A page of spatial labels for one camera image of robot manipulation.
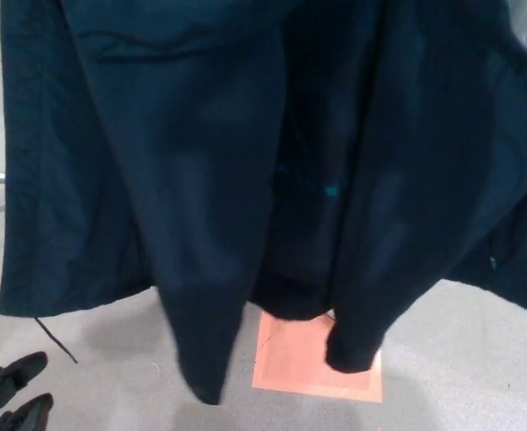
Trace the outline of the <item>robot left black hand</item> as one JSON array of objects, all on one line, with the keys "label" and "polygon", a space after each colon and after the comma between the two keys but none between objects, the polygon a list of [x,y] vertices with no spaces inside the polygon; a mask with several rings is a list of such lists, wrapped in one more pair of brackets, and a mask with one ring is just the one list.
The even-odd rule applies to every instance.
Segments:
[{"label": "robot left black hand", "polygon": [[[39,351],[23,356],[7,367],[0,366],[0,410],[19,391],[26,388],[47,365],[47,354]],[[7,410],[0,416],[0,431],[45,431],[53,405],[53,396],[43,393],[22,404],[15,411]]]}]

